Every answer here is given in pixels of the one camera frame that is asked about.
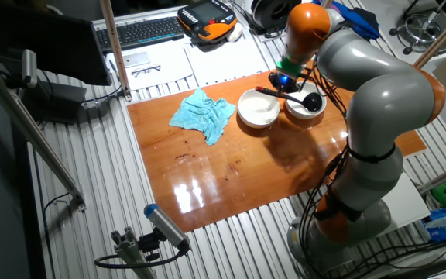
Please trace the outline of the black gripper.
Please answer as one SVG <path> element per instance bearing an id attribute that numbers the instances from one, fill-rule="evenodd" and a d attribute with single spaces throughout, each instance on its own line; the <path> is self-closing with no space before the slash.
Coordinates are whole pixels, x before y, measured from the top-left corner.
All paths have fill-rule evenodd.
<path id="1" fill-rule="evenodd" d="M 268 76 L 273 90 L 280 93 L 292 93 L 299 91 L 297 81 L 280 72 L 271 72 Z"/>

